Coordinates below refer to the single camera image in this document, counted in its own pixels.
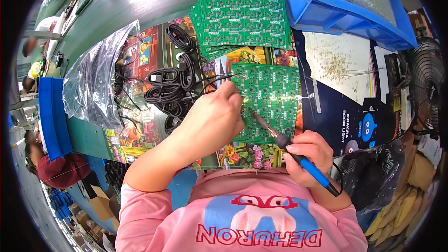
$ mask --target maroon shirt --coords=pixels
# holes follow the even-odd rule
[[[70,153],[50,162],[48,155],[37,163],[40,180],[56,189],[65,189],[84,179],[90,173],[87,161],[78,154]]]

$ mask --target blue crate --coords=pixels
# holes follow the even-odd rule
[[[417,48],[409,17],[400,0],[389,0],[394,26],[380,16],[344,0],[286,0],[294,29],[341,35],[343,32],[375,40],[390,51]]]
[[[53,161],[73,151],[64,103],[62,101],[62,78],[39,78],[39,114],[42,134],[48,157]]]

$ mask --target blue soldering iron handle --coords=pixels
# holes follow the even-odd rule
[[[286,151],[288,151],[286,149],[286,146],[293,144],[291,142],[291,139],[283,133],[277,135],[276,143],[280,148]],[[301,167],[306,169],[317,180],[317,182],[319,182],[319,184],[322,185],[322,187],[326,188],[334,196],[336,197],[339,196],[339,192],[330,183],[330,180],[328,180],[328,178],[325,175],[323,175],[322,171],[317,169],[317,167],[312,162],[310,162],[310,160],[308,160],[305,156],[302,155],[291,154],[289,152],[288,154],[290,154]]]
[[[317,167],[310,162],[310,160],[303,158],[300,161],[300,165],[306,169],[324,188],[330,185],[330,180],[328,180],[328,178],[323,175],[322,171],[318,170]]]

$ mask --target fan grille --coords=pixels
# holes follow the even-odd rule
[[[438,130],[440,89],[445,78],[445,68],[439,44],[425,37],[418,48],[411,52],[410,89],[416,101],[417,119],[426,129]]]

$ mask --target pcb panel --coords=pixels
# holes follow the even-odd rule
[[[269,132],[257,123],[251,110],[257,112],[270,126],[289,137],[294,136],[298,97],[299,71],[297,68],[233,63],[232,74],[243,97],[241,117],[245,123],[233,141],[255,144],[275,143]]]

